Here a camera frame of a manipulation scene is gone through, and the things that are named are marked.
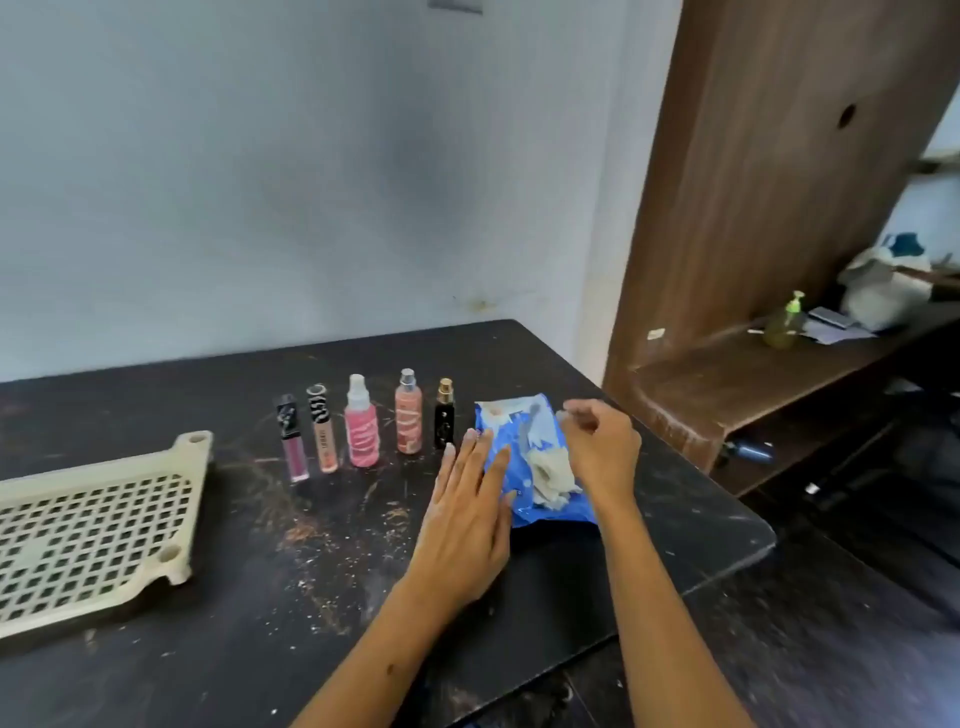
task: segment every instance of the gray wall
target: gray wall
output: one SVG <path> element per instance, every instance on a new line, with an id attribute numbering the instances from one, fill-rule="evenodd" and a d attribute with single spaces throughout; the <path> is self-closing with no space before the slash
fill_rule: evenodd
<path id="1" fill-rule="evenodd" d="M 0 0 L 0 380 L 499 317 L 573 358 L 627 4 Z"/>

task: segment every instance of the pink spray bottle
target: pink spray bottle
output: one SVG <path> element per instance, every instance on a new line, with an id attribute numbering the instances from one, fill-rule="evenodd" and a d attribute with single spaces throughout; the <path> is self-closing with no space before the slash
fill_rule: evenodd
<path id="1" fill-rule="evenodd" d="M 347 421 L 350 462 L 357 468 L 375 465 L 380 457 L 380 431 L 377 429 L 376 407 L 370 402 L 370 392 L 362 375 L 350 375 L 344 419 Z"/>

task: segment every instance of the black table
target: black table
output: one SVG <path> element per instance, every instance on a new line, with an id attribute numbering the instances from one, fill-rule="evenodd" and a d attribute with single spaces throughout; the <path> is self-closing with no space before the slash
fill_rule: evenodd
<path id="1" fill-rule="evenodd" d="M 441 376 L 453 378 L 458 433 L 472 424 L 475 400 L 543 392 L 559 406 L 601 396 L 513 321 L 0 385 L 0 477 L 166 449 L 196 429 L 215 433 L 216 458 L 194 577 L 2 641 L 4 725 L 289 723 L 403 574 L 429 499 L 440 454 L 395 449 L 391 406 L 402 367 L 417 370 L 427 400 Z M 304 388 L 319 380 L 339 409 L 352 372 L 367 376 L 379 410 L 380 464 L 358 471 L 346 462 L 338 419 L 342 469 L 291 487 L 272 397 L 293 392 L 305 404 Z M 682 593 L 773 546 L 764 521 L 637 427 L 636 496 Z M 315 460 L 311 467 L 317 473 Z M 535 524 L 515 530 L 512 544 L 503 576 L 428 660 L 405 723 L 446 725 L 614 634 L 595 527 Z"/>

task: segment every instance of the blue plastic package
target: blue plastic package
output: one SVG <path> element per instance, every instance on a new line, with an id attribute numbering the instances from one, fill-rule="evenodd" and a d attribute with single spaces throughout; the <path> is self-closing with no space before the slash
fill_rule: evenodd
<path id="1" fill-rule="evenodd" d="M 503 492 L 517 491 L 514 528 L 549 520 L 597 523 L 587 497 L 574 482 L 566 439 L 546 395 L 478 401 L 476 428 L 493 430 L 484 470 L 510 446 Z"/>

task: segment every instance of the dark floor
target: dark floor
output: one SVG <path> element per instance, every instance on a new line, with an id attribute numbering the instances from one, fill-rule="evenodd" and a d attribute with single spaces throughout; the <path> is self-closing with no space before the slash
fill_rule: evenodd
<path id="1" fill-rule="evenodd" d="M 954 404 L 912 403 L 897 430 L 834 471 L 817 497 L 803 491 L 809 473 L 788 473 L 753 495 L 749 504 L 778 529 L 780 545 L 687 600 L 761 728 L 960 725 Z M 475 722 L 633 725 L 618 643 Z"/>

